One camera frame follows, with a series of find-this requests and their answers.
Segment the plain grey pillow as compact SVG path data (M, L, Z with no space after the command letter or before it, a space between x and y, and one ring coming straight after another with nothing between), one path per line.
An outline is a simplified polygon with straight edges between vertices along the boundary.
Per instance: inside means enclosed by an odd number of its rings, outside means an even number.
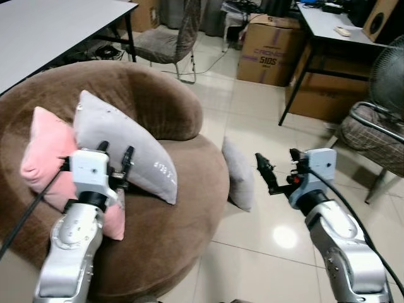
M245 154L237 149L228 136L223 138L222 154L230 177L228 199L240 210L250 211L254 207L254 176Z

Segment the grey pillow with bear print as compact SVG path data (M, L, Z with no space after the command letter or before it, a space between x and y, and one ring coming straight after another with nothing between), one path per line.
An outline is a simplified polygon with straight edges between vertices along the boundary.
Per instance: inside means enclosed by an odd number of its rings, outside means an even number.
M109 144L110 164L121 170L127 148L133 147L127 180L150 194L176 204L178 174L167 150L147 131L121 110L82 90L73 116L78 147L93 149L102 141Z

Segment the pink pillow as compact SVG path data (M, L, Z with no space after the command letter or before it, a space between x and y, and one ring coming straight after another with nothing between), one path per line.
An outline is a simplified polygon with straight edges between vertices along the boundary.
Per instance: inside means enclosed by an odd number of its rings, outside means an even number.
M45 201L63 213L67 202L76 199L76 187L70 172L61 172L63 157L78 149L71 124L43 107L33 110L29 144L24 150L20 175L35 193L41 193L57 177Z

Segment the brown round fabric sofa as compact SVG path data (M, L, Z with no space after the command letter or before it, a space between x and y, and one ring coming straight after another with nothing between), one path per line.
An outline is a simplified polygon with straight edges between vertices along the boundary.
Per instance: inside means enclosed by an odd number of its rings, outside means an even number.
M168 205L134 184L125 191L125 234L105 239L93 259L88 300L133 303L167 294L191 271L222 218L230 190L220 148L200 133L199 98L181 81L126 61L87 61L37 73L0 96L0 244L35 198L20 175L33 109L71 122L86 90L144 127L178 171Z

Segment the plain cardboard box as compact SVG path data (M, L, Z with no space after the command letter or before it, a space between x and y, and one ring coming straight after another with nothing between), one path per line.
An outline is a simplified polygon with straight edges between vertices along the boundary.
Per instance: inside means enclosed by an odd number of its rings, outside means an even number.
M367 77L380 52L378 48L329 44L315 55L311 68ZM340 123L351 106L366 97L366 80L306 73L289 112Z

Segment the metal chair with checked cushion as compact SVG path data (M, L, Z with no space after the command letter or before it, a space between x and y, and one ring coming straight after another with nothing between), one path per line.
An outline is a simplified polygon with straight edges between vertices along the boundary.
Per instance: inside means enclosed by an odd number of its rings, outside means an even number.
M376 104L360 102L352 106L349 115L336 128L326 147L342 141L344 145L381 166L382 171L365 199L369 204L376 191L391 172L404 175L404 125L400 114Z
M142 32L134 38L134 45L129 49L129 53L149 62L173 64L175 74L182 83L195 84L197 72L193 49L200 26L200 17L201 0L184 0L184 17L176 34L158 29ZM191 75L193 75L191 81L181 78L178 66L179 61L187 56L191 56Z

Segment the black power strip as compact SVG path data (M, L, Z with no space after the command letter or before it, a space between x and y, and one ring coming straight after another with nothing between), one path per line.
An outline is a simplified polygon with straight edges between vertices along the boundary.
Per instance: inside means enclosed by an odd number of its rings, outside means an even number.
M123 52L116 49L112 44L107 44L95 49L93 55L95 55L98 60L119 60Z

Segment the cardboard box with purple print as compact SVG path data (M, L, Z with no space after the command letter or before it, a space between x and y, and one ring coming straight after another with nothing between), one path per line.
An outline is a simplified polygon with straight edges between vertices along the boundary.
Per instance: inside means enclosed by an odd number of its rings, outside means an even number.
M244 34L237 79L288 86L306 33L296 18L251 14Z

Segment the black standing fan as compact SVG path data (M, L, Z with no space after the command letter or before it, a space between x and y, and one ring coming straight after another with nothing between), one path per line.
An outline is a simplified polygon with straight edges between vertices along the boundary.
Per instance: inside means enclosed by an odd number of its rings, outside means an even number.
M376 58L369 77L369 100L395 119L404 106L404 36L395 38Z

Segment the large white table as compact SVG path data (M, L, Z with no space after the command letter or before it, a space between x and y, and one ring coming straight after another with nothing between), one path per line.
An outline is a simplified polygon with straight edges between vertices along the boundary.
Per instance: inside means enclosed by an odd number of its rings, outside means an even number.
M0 96L81 41L123 18L128 0L9 0L0 3Z

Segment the white desk with black legs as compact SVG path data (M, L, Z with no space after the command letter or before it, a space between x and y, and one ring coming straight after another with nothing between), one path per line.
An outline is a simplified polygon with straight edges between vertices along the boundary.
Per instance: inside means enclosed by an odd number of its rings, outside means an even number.
M282 126L283 122L285 122L285 119L291 110L292 104L294 104L294 99L297 97L300 85L302 84L307 73L318 73L352 80L369 80L368 77L361 77L359 75L350 73L340 73L334 70L312 68L312 59L323 54L323 51L326 50L326 46L328 44L361 44L371 48L387 48L386 44L376 44L369 40L369 37L367 37L367 35L363 32L363 29L354 26L346 14L336 15L326 13L318 8L306 8L305 5L301 3L297 3L295 5L299 9L301 16L306 23L309 34L311 34L311 38L308 40L309 46L311 46L311 51L308 55L302 58L302 64L300 65L301 75L292 80L292 93L279 120L278 125L280 126ZM335 27L347 29L352 33L351 37L341 37L341 35L335 32Z

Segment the small black device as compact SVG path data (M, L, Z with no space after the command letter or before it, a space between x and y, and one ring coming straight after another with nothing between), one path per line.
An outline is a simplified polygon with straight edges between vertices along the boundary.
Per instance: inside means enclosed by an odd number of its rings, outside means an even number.
M321 6L321 11L324 11L326 13L340 15L340 14L343 14L343 12L345 11L345 8L340 4L324 3Z

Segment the wooden speaker box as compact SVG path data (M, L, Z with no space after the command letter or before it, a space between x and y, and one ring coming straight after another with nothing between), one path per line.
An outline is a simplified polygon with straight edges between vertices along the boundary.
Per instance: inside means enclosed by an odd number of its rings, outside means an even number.
M404 0L371 0L363 32L376 44L390 44L404 34Z

